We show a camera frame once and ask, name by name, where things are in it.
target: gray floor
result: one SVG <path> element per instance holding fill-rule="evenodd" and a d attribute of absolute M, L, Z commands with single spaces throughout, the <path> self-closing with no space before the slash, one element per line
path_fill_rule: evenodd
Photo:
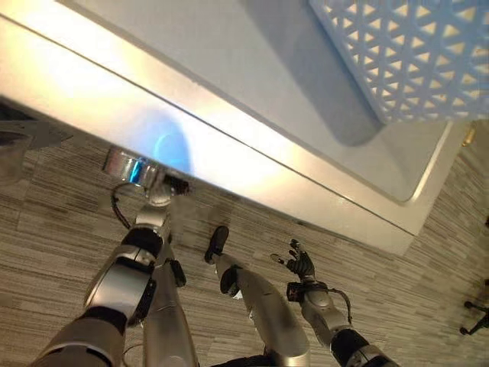
<path fill-rule="evenodd" d="M 0 188 L 1 366 L 27 364 L 79 315 L 88 283 L 125 234 L 109 205 L 116 181 L 99 169 L 107 147 L 87 138 L 29 152 L 21 182 Z M 464 301 L 487 301 L 482 284 L 489 278 L 488 157 L 486 124 L 458 156 L 422 232 L 402 258 L 201 184 L 177 198 L 173 244 L 188 279 L 180 294 L 201 365 L 263 348 L 242 302 L 219 293 L 212 267 L 202 260 L 219 224 L 231 230 L 228 252 L 282 291 L 293 277 L 268 254 L 286 254 L 290 238 L 300 239 L 320 279 L 350 295 L 358 330 L 401 365 L 489 365 L 489 330 L 458 333 L 481 316 L 464 309 Z M 129 196 L 122 201 L 129 216 L 140 205 Z M 303 325 L 313 365 L 336 365 Z M 140 341 L 141 330 L 128 333 L 127 346 Z M 139 365 L 139 352 L 128 353 L 131 365 Z"/>

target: perforated basket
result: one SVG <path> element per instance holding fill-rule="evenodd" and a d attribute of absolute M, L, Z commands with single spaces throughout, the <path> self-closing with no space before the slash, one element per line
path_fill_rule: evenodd
<path fill-rule="evenodd" d="M 489 0 L 309 0 L 384 123 L 487 118 Z"/>

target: robot finger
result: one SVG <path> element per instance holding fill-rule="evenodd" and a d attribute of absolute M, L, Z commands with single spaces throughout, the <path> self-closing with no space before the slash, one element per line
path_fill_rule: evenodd
<path fill-rule="evenodd" d="M 281 265 L 285 265 L 287 263 L 287 261 L 281 258 L 278 254 L 270 254 L 270 258 Z"/>
<path fill-rule="evenodd" d="M 299 260 L 298 254 L 294 250 L 289 250 L 289 254 L 293 256 L 296 260 Z"/>

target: white surface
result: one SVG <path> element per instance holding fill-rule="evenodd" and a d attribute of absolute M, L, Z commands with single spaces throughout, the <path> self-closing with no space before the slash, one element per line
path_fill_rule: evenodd
<path fill-rule="evenodd" d="M 76 3 L 396 200 L 413 195 L 445 129 L 383 127 L 306 1 Z"/>
<path fill-rule="evenodd" d="M 63 21 L 86 24 L 58 11 L 56 5 L 48 6 L 53 13 L 37 11 L 35 5 L 29 9 L 14 6 L 9 14 L 20 11 L 29 26 L 45 21 L 48 14 L 50 24 L 59 29 L 66 30 Z M 83 31 L 87 37 L 92 31 L 96 34 L 90 26 Z M 409 246 L 412 236 L 379 216 L 2 17 L 0 54 L 0 95 L 10 100 L 350 239 L 400 255 Z M 130 55 L 115 55 L 117 60 L 124 56 Z M 167 136 L 172 137 L 169 143 L 177 142 L 170 147 L 171 155 L 162 144 Z M 174 160 L 176 149 L 180 161 Z"/>
<path fill-rule="evenodd" d="M 381 121 L 489 113 L 489 2 L 309 2 Z"/>

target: black cable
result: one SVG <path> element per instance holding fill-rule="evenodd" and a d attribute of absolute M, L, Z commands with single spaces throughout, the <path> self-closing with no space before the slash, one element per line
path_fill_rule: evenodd
<path fill-rule="evenodd" d="M 348 298 L 346 293 L 343 291 L 340 291 L 338 289 L 334 289 L 334 288 L 328 289 L 328 291 L 332 292 L 332 293 L 337 293 L 343 297 L 343 299 L 345 300 L 345 303 L 346 303 L 346 309 L 348 311 L 348 323 L 351 325 L 351 319 L 352 319 L 352 317 L 351 317 L 351 303 L 350 303 L 350 299 Z"/>
<path fill-rule="evenodd" d="M 119 220 L 119 222 L 121 222 L 125 228 L 130 229 L 131 224 L 126 219 L 126 217 L 121 213 L 121 210 L 118 208 L 117 202 L 119 201 L 119 198 L 116 196 L 118 190 L 121 187 L 126 186 L 126 185 L 132 185 L 132 183 L 124 182 L 124 183 L 121 183 L 120 185 L 117 185 L 116 187 L 114 187 L 112 189 L 112 192 L 111 192 L 110 201 L 111 201 L 112 211 L 114 212 L 114 214 L 117 217 L 117 219 Z"/>

